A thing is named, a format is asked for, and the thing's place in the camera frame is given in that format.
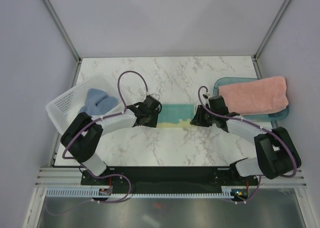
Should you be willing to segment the yellow towel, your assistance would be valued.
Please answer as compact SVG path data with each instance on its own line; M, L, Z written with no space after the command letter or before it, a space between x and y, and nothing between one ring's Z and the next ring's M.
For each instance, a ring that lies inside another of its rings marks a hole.
M195 117L193 104L163 104L158 115L158 129L164 128L191 128L192 119Z

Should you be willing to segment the pink towel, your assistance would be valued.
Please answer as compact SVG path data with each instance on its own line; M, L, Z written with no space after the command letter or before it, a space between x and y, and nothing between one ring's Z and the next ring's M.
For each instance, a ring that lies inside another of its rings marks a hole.
M218 87L230 113L240 115L272 114L284 110L289 101L287 85L283 76L273 76Z

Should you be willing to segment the blue towel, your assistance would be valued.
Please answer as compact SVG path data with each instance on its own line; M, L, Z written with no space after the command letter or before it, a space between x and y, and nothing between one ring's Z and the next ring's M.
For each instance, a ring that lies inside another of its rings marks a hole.
M87 92L84 106L80 108L78 113L87 113L89 116L98 116L108 113L118 105L118 99L109 96L103 90L91 88Z

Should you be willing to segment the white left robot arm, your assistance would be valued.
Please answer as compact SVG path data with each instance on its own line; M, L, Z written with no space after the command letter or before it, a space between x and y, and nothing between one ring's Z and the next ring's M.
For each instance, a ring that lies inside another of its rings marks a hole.
M144 126L156 128L162 104L152 95L145 100L125 107L121 112L93 117L79 113L60 139L65 147L62 157L76 160L92 173L98 185L105 185L110 178L108 166L96 153L102 136L125 128Z

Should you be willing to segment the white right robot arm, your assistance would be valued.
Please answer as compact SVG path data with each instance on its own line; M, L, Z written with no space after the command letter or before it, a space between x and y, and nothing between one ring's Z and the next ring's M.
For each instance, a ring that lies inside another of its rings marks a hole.
M229 181L241 185L248 176L294 177L302 161L288 131L279 126L268 130L245 119L236 112L229 113L222 96L213 96L208 103L197 106L190 122L198 127L217 128L237 135L255 147L256 157L244 158L230 164Z

